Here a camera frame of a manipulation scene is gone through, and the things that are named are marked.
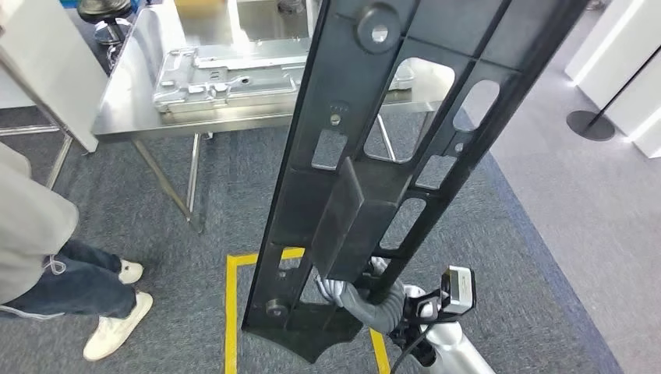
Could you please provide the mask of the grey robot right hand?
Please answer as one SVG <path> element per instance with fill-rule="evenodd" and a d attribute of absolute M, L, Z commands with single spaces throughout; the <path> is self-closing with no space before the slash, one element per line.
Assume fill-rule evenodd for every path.
<path fill-rule="evenodd" d="M 394 329 L 392 317 L 385 309 L 365 300 L 353 284 L 343 280 L 324 279 L 320 275 L 314 277 L 314 284 L 324 300 L 346 309 L 370 329 L 379 333 L 390 333 Z"/>

